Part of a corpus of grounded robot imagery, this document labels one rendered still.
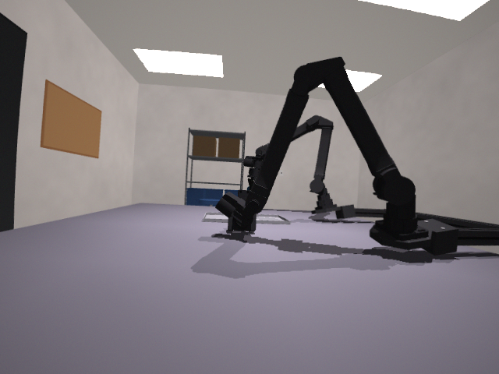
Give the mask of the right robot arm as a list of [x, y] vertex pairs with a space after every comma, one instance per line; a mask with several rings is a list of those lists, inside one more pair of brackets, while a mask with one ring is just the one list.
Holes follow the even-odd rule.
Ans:
[[[314, 176], [314, 180], [310, 183], [310, 192], [319, 194], [317, 196], [318, 201], [315, 210], [337, 207], [337, 204], [333, 204], [333, 201], [330, 198], [330, 194], [327, 193], [327, 188], [325, 188], [325, 184], [324, 183], [322, 184], [325, 178], [325, 171], [327, 167], [327, 158], [331, 141], [331, 131], [334, 129], [333, 122], [326, 118], [316, 115], [306, 120], [306, 122], [297, 127], [296, 132], [292, 137], [292, 141], [307, 134], [308, 132], [311, 132], [312, 130], [314, 131], [316, 129], [322, 129], [320, 137], [320, 145], [318, 150], [319, 152], [317, 157], [317, 166], [314, 172], [314, 175], [320, 175], [320, 176]], [[246, 156], [246, 158], [244, 159], [243, 165], [245, 167], [249, 167], [249, 175], [253, 176], [253, 167], [259, 168], [258, 170], [260, 170], [260, 166], [264, 159], [264, 155], [267, 151], [268, 145], [269, 143], [257, 148], [255, 152], [256, 153], [255, 157]]]

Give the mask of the white shallow rectangular tray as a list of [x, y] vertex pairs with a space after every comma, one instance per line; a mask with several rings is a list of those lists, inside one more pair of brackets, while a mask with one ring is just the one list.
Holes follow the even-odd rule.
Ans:
[[[203, 217], [203, 222], [228, 223], [228, 217], [226, 217], [223, 213], [206, 212]], [[291, 221], [280, 215], [257, 214], [257, 224], [291, 224]]]

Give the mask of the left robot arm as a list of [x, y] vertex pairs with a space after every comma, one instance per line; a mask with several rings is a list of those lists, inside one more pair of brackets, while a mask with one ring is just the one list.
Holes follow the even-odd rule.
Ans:
[[344, 65], [343, 58], [337, 57], [307, 63], [295, 71], [292, 91], [288, 91], [251, 190], [238, 190], [238, 196], [227, 192], [215, 207], [226, 217], [233, 217], [240, 228], [250, 226], [253, 215], [259, 213], [267, 203], [309, 99], [307, 94], [323, 84], [374, 176], [373, 194], [378, 199], [388, 201], [384, 223], [378, 220], [375, 226], [399, 241], [428, 237], [429, 231], [417, 225], [415, 185], [409, 178], [400, 175], [354, 90]]

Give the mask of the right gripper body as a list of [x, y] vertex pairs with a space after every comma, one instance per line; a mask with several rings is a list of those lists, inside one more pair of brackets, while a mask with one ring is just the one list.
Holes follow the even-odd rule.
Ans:
[[252, 175], [248, 175], [247, 177], [250, 177], [250, 178], [248, 178], [248, 179], [250, 179], [250, 180], [254, 180], [254, 181], [255, 181], [255, 178], [256, 178], [256, 176], [257, 176], [257, 174], [258, 174], [258, 171], [259, 171], [258, 169], [259, 169], [259, 168], [253, 168], [253, 176], [252, 176]]

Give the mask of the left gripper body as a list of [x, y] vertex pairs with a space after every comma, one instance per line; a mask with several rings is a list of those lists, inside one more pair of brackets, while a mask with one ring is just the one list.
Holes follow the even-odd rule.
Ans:
[[253, 223], [247, 227], [247, 228], [240, 228], [235, 221], [233, 220], [233, 217], [230, 217], [228, 219], [228, 230], [237, 230], [237, 231], [255, 231], [256, 230], [256, 222], [257, 222], [257, 214], [255, 213], [253, 215]]

